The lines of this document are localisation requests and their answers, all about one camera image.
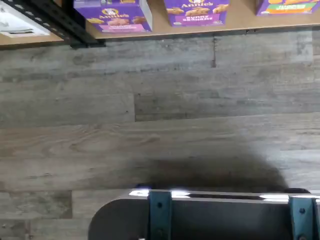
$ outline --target store shelf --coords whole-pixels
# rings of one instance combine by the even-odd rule
[[[153,32],[102,33],[90,23],[87,23],[86,30],[96,39],[112,39],[320,25],[319,11],[306,15],[256,16],[256,0],[230,0],[224,26],[172,27],[164,0],[149,0],[148,3],[153,15]]]
[[[0,46],[17,45],[17,44],[35,44],[45,42],[61,42],[63,41],[57,35],[51,33],[50,36],[29,36],[11,38],[0,33]]]

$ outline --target annie's cracker box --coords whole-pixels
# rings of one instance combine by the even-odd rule
[[[164,3],[174,27],[218,26],[226,23],[230,0],[164,0]]]
[[[152,30],[147,0],[74,0],[74,8],[103,33]]]
[[[311,14],[320,0],[257,0],[257,16],[283,14]]]

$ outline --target teal metal bracket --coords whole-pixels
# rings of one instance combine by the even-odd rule
[[[290,197],[293,240],[320,240],[318,207],[315,198]]]
[[[149,192],[148,240],[171,240],[172,196],[169,191]]]

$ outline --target annie's logo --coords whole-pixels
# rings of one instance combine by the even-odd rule
[[[190,4],[182,4],[181,8],[191,8],[191,7],[203,7],[203,6],[213,6],[213,2],[206,2],[205,0],[189,0]]]
[[[128,18],[128,14],[119,14],[119,11],[115,8],[105,8],[102,10],[104,16],[99,16],[100,19],[112,19],[112,18]]]
[[[102,10],[102,13],[105,15],[117,15],[119,14],[119,11],[114,8],[105,8]]]
[[[205,2],[205,0],[189,0],[189,2],[192,4],[202,4]]]

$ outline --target gray wood-look floor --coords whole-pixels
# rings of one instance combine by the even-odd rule
[[[0,52],[0,239],[85,240],[137,184],[320,192],[320,32]]]

